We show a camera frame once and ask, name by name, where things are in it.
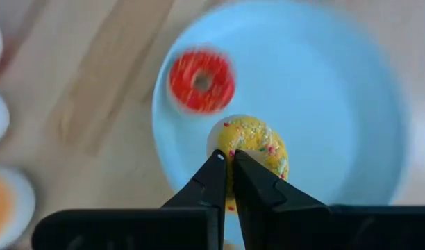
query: red donut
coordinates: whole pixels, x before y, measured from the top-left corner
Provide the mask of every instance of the red donut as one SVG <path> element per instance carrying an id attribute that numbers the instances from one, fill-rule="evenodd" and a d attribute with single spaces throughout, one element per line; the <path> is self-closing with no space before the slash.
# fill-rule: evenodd
<path id="1" fill-rule="evenodd" d="M 235 91 L 228 59 L 210 49 L 190 49 L 172 65 L 168 92 L 177 106 L 192 113 L 211 114 L 224 109 Z"/>

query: black tongs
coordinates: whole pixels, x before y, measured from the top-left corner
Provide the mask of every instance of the black tongs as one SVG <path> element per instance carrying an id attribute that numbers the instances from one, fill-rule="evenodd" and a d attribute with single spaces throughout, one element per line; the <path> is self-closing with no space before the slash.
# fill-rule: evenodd
<path id="1" fill-rule="evenodd" d="M 425 206 L 327 206 L 243 151 L 232 167 L 246 249 L 425 249 Z M 216 150 L 162 208 L 49 215 L 35 227 L 32 247 L 222 249 L 226 170 Z"/>

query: donut hole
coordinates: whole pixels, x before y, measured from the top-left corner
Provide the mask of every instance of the donut hole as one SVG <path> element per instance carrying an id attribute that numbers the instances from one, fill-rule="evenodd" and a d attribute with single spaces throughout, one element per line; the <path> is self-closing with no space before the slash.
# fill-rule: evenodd
<path id="1" fill-rule="evenodd" d="M 206 92 L 210 89 L 211 84 L 213 83 L 213 78 L 207 72 L 199 70 L 193 79 L 192 85 L 194 88 L 200 92 Z"/>

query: light blue plate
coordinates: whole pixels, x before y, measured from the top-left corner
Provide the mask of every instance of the light blue plate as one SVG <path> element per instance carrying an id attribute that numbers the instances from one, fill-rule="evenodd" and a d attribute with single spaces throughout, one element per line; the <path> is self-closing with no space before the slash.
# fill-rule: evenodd
<path id="1" fill-rule="evenodd" d="M 185 116 L 167 99 L 167 71 L 180 51 L 228 54 L 237 88 L 228 108 Z M 206 160 L 206 139 L 221 118 L 258 117 L 280 133 L 289 182 L 324 203 L 387 204 L 406 155 L 406 116 L 388 65 L 353 24 L 331 10 L 285 1 L 251 1 L 209 12 L 183 32 L 161 67 L 153 133 L 163 169 L 179 191 Z M 226 239 L 242 244 L 235 215 Z"/>

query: wooden surface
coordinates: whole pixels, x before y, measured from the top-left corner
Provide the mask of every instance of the wooden surface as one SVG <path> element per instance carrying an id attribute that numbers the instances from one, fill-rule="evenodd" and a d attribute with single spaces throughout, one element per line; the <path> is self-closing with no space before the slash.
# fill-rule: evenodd
<path id="1" fill-rule="evenodd" d="M 162 205 L 172 191 L 153 145 L 154 81 L 176 36 L 222 1 L 31 0 L 24 12 L 17 1 L 0 0 L 18 43 L 0 72 L 12 119 L 0 164 L 33 180 L 35 221 L 64 208 Z M 425 203 L 425 0 L 327 3 L 390 53 L 413 111 L 411 171 L 397 203 Z"/>

